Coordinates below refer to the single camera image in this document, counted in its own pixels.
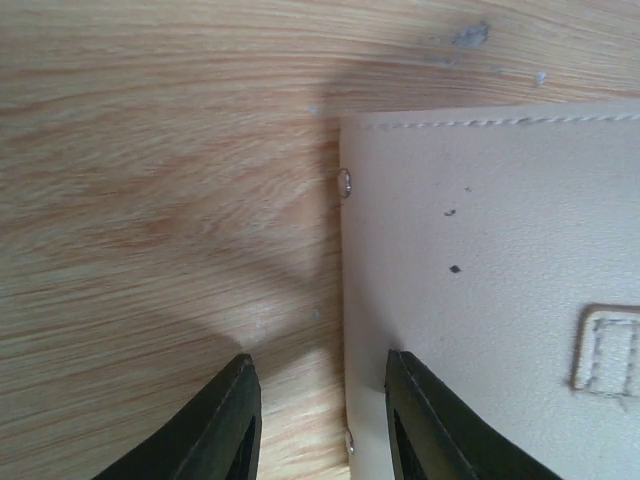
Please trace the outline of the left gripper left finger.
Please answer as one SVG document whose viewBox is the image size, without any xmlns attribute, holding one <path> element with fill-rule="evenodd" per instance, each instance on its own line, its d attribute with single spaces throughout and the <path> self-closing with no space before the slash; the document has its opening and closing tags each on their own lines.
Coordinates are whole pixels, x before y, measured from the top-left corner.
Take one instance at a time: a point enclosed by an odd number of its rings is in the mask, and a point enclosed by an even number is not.
<svg viewBox="0 0 640 480">
<path fill-rule="evenodd" d="M 166 424 L 98 479 L 254 479 L 261 387 L 252 358 L 235 356 Z"/>
</svg>

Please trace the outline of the beige card holder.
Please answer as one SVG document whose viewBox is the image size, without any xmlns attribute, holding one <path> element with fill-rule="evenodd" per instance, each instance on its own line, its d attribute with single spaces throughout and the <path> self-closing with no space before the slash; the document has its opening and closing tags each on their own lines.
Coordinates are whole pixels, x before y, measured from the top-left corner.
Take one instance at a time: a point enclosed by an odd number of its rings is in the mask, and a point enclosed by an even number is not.
<svg viewBox="0 0 640 480">
<path fill-rule="evenodd" d="M 352 477 L 441 429 L 403 350 L 559 477 L 637 478 L 638 101 L 350 115 L 340 166 Z"/>
</svg>

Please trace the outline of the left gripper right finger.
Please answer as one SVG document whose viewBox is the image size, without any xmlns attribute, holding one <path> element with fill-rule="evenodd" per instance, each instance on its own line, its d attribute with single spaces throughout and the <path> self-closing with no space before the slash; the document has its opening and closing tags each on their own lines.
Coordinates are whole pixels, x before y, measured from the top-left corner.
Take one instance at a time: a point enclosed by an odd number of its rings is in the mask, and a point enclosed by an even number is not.
<svg viewBox="0 0 640 480">
<path fill-rule="evenodd" d="M 396 479 L 556 479 L 413 353 L 388 352 L 385 403 Z"/>
</svg>

